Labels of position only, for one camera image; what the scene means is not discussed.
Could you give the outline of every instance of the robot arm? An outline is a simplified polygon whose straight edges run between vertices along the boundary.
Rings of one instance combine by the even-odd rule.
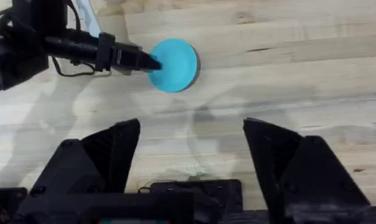
[[[66,28],[67,6],[75,13],[76,29]],[[161,65],[139,47],[115,42],[111,34],[101,33],[97,38],[82,31],[71,0],[12,0],[12,8],[3,13],[0,18],[0,90],[48,69],[48,56],[53,58],[60,75],[63,74],[56,57],[70,59],[73,65],[86,64],[93,73],[111,67],[161,69]]]

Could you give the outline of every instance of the blue disc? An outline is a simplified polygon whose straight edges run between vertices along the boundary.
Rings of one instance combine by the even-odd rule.
[[[195,79],[198,59],[193,47],[181,39],[167,39],[150,53],[162,64],[149,72],[150,81],[159,90],[174,93],[184,90]]]

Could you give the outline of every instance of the screw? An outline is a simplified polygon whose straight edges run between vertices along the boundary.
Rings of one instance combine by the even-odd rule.
[[[32,197],[38,197],[44,194],[46,188],[44,186],[36,187],[30,191]]]
[[[73,145],[73,142],[69,141],[69,140],[65,140],[61,143],[61,146],[62,147],[70,147],[71,145]]]

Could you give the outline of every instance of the wood grain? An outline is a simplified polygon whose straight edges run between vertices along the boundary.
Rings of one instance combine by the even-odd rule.
[[[265,208],[242,132],[255,117],[322,135],[376,205],[376,0],[91,3],[118,41],[150,51],[187,40],[199,79],[168,94],[140,72],[63,78],[50,69],[0,92],[0,187],[31,187],[63,139],[138,117],[129,192],[156,180],[238,178],[245,208]]]

